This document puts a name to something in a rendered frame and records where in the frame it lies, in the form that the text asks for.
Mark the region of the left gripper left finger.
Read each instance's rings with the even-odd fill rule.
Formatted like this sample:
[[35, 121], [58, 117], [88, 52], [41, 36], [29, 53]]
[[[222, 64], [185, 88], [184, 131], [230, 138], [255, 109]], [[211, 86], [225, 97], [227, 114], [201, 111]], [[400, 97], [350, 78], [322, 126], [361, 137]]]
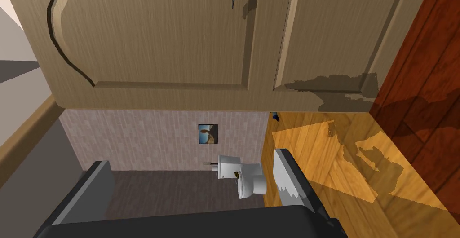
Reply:
[[107, 160], [96, 161], [58, 206], [53, 225], [106, 220], [105, 214], [115, 188]]

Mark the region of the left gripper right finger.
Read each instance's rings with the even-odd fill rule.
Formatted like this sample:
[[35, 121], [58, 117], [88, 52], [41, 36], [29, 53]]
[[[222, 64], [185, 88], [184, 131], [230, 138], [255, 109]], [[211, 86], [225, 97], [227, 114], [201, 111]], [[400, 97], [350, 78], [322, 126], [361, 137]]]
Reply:
[[315, 190], [287, 149], [274, 150], [274, 180], [283, 206], [302, 205], [330, 219]]

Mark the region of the white toilet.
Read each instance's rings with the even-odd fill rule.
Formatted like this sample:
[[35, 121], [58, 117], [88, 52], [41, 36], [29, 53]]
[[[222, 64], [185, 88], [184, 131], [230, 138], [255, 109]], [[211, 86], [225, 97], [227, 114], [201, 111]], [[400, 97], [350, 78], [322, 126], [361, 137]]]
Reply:
[[267, 192], [266, 176], [261, 163], [242, 163], [239, 157], [219, 155], [217, 162], [204, 162], [217, 172], [218, 179], [235, 179], [239, 199], [246, 199], [253, 194], [265, 195]]

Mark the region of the framed landscape picture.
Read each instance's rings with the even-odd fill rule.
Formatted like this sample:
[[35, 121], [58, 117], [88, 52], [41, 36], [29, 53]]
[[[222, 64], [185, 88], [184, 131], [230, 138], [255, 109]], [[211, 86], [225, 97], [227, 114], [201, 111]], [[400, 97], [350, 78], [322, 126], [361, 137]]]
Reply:
[[218, 144], [218, 124], [199, 124], [198, 132], [199, 144]]

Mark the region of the light wooden door leaf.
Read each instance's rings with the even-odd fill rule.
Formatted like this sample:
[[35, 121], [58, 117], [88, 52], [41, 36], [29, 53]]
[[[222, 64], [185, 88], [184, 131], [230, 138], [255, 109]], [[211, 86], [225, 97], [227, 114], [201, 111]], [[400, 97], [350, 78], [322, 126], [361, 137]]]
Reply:
[[423, 0], [11, 0], [65, 109], [367, 113]]

